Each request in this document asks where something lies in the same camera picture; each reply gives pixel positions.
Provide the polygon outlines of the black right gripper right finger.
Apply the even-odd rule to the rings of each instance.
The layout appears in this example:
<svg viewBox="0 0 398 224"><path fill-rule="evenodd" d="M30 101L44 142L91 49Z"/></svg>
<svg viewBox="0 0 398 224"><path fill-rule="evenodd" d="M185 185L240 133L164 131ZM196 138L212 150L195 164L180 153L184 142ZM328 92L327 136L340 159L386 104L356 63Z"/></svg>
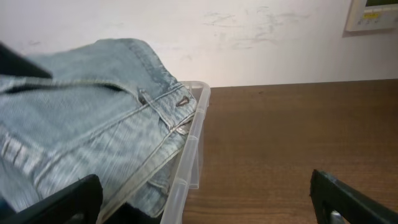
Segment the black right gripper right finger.
<svg viewBox="0 0 398 224"><path fill-rule="evenodd" d="M397 223L396 212L322 170L312 172L310 197L321 224Z"/></svg>

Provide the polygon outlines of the dark grey garment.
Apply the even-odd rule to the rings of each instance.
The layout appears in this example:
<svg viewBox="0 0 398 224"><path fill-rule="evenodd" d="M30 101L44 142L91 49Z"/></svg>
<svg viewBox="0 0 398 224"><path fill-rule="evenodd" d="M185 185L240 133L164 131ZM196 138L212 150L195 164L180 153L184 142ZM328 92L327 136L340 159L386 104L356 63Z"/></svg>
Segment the dark grey garment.
<svg viewBox="0 0 398 224"><path fill-rule="evenodd" d="M125 203L104 224L160 224L162 215L153 218Z"/></svg>

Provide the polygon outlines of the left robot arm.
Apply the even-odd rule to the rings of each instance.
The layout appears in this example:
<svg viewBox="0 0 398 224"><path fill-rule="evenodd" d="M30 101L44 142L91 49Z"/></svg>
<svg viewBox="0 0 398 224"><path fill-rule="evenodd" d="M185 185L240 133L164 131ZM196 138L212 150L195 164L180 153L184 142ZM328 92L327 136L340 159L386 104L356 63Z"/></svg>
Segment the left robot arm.
<svg viewBox="0 0 398 224"><path fill-rule="evenodd" d="M52 75L1 43L1 74L16 77L52 78Z"/></svg>

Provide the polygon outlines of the clear plastic storage container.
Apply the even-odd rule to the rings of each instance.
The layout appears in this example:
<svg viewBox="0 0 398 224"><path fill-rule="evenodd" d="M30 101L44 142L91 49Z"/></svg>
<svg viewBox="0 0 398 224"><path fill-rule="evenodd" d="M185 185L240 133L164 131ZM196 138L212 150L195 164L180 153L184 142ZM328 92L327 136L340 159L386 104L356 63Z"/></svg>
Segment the clear plastic storage container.
<svg viewBox="0 0 398 224"><path fill-rule="evenodd" d="M185 81L198 102L197 111L183 151L178 155L170 194L165 204L160 224L181 224L182 215L190 189L198 189L203 167L204 120L209 106L211 88L199 81Z"/></svg>

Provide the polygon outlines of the light blue jeans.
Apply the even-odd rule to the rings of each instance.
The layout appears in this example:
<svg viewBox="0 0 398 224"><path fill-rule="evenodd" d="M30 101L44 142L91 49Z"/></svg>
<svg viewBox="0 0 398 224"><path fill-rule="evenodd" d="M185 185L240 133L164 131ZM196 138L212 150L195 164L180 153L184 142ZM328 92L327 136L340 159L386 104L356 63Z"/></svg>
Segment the light blue jeans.
<svg viewBox="0 0 398 224"><path fill-rule="evenodd" d="M142 40L31 55L52 78L1 74L1 196L20 212L94 174L107 220L159 216L197 101Z"/></svg>

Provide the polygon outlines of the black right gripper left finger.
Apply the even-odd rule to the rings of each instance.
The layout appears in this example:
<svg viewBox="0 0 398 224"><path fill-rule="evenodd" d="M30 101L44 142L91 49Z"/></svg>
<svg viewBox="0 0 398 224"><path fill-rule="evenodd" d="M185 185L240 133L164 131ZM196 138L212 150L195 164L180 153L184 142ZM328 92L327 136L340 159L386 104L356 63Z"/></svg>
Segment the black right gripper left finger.
<svg viewBox="0 0 398 224"><path fill-rule="evenodd" d="M95 224L103 201L99 177L90 174L33 206L1 220L1 224L65 223L81 215Z"/></svg>

